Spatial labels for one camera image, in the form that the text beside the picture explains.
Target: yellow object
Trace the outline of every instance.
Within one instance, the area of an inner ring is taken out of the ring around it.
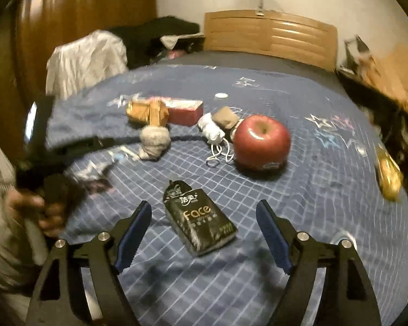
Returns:
[[[126,113],[130,121],[150,126],[166,126],[169,117],[168,108],[160,98],[131,100]]]
[[[402,187],[403,175],[399,166],[384,148],[378,146],[376,155],[378,156],[376,169],[378,171],[379,188],[384,198],[395,201]]]

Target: black tissue pack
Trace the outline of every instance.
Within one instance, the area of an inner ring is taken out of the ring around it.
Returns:
[[[163,202],[175,231],[194,256],[218,249],[236,236],[237,228],[203,189],[170,181]]]

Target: hand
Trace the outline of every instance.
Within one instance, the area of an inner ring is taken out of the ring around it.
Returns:
[[[38,225],[49,237],[57,237],[68,218],[65,204],[46,205],[42,197],[32,192],[20,192],[16,189],[10,189],[6,193],[5,209],[8,209],[11,217],[20,224],[23,223],[26,210],[44,213],[44,217],[38,221]]]

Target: bed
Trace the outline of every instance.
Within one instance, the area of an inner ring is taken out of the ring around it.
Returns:
[[[215,93],[228,98],[217,100]],[[264,55],[207,51],[140,68],[58,101],[50,121],[50,146],[83,136],[136,139],[124,106],[112,101],[164,95],[201,99],[205,112],[228,105],[241,117],[262,113],[282,121],[292,134],[288,165],[275,176],[251,176],[236,166],[206,165],[209,148],[197,127],[173,125],[172,145],[157,162],[117,163],[107,178],[113,190],[88,196],[63,234],[87,241],[128,217],[141,200],[153,220],[121,285],[142,325],[263,325],[288,277],[278,269],[255,221],[255,205],[268,200],[297,230],[331,242],[347,237],[371,279],[383,325],[390,325],[408,298],[408,202],[385,201],[375,179],[379,138],[345,95],[333,73]],[[332,133],[324,124],[335,124]],[[138,143],[127,145],[137,152]],[[76,161],[77,173],[111,159],[108,151]],[[170,226],[162,203],[171,179],[202,187],[238,228],[236,240],[193,258]],[[324,273],[316,277],[305,325],[311,325]],[[85,287],[93,293],[88,271]]]

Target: gray sleeve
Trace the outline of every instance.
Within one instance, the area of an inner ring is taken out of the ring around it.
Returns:
[[[14,170],[0,149],[0,289],[13,290],[34,282],[38,269],[25,227],[10,217],[3,196],[14,184]]]
[[[0,289],[32,284],[38,272],[25,227],[9,215],[0,199]]]

